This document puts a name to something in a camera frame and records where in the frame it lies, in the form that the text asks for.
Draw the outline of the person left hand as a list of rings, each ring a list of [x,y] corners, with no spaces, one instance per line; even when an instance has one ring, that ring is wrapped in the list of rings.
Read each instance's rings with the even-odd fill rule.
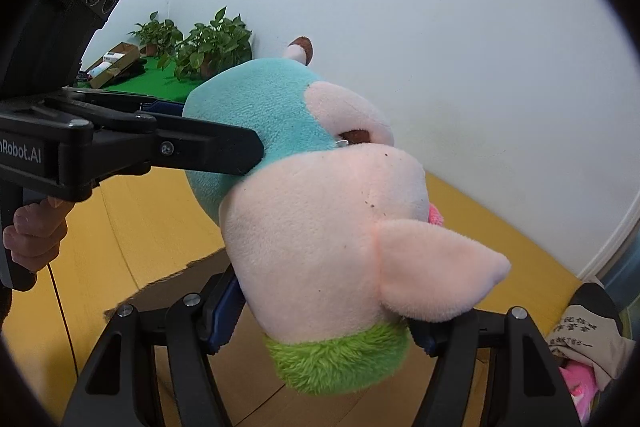
[[[72,202],[51,196],[18,208],[2,236],[12,260],[37,273],[58,257],[67,234],[66,218],[73,208]]]

